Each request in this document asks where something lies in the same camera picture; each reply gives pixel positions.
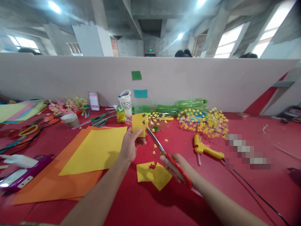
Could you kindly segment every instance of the yellow paper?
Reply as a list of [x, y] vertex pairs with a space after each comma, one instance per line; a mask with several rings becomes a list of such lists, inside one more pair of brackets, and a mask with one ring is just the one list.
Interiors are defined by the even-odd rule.
[[145, 137], [145, 129], [148, 127], [148, 113], [139, 113], [132, 115], [133, 133], [143, 129], [139, 137]]
[[25, 108], [27, 104], [8, 104], [0, 105], [0, 123], [6, 121], [8, 118], [18, 113]]
[[159, 191], [161, 191], [172, 178], [172, 175], [169, 173], [169, 171], [166, 170], [165, 167], [160, 163], [157, 163], [156, 167], [154, 168], [153, 176], [154, 180], [152, 180], [152, 183]]
[[39, 113], [44, 107], [46, 107], [47, 105], [44, 104], [44, 102], [39, 102], [36, 106], [34, 106], [30, 112], [28, 112], [27, 115], [25, 115], [22, 118], [18, 118], [14, 121], [25, 121], [27, 119], [30, 119], [31, 117], [35, 116], [37, 113]]
[[127, 127], [92, 130], [75, 151], [59, 176], [110, 168], [119, 156]]
[[155, 162], [149, 162], [149, 163], [143, 163], [138, 164], [137, 167], [137, 178], [138, 182], [147, 182], [147, 181], [153, 181], [154, 180], [154, 169], [150, 169], [149, 166], [153, 164], [155, 165]]

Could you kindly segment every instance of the green sticky note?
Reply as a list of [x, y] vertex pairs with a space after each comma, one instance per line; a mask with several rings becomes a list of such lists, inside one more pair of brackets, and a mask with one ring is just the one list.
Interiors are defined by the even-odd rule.
[[142, 80], [141, 72], [140, 71], [132, 72], [132, 78], [133, 80]]
[[136, 98], [147, 98], [147, 89], [134, 89], [134, 95]]

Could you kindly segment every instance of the glue gun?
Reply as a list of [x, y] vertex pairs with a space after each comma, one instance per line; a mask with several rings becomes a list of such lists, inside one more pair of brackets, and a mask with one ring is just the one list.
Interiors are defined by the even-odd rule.
[[215, 157], [217, 159], [225, 158], [225, 155], [222, 152], [214, 151], [214, 150], [208, 148], [206, 145], [204, 145], [201, 142], [201, 138], [198, 134], [194, 135], [194, 147], [195, 147], [195, 152], [198, 154], [198, 164], [199, 164], [199, 166], [201, 165], [200, 154], [203, 154], [203, 152], [206, 152], [209, 155], [212, 155], [213, 157]]

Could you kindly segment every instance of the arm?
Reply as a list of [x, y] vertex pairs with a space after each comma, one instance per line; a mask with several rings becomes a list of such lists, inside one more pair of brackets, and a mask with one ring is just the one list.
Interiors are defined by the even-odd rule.
[[60, 226], [103, 225], [120, 184], [137, 154], [137, 147], [146, 144], [137, 138], [142, 130], [132, 134], [132, 127], [124, 135], [120, 155], [96, 186], [70, 211]]
[[[205, 180], [192, 168], [183, 156], [180, 154], [171, 154], [171, 156], [182, 167], [191, 179], [193, 187], [202, 194], [223, 225], [267, 225]], [[164, 156], [161, 156], [160, 159], [175, 179], [181, 182], [183, 178], [180, 172]]]

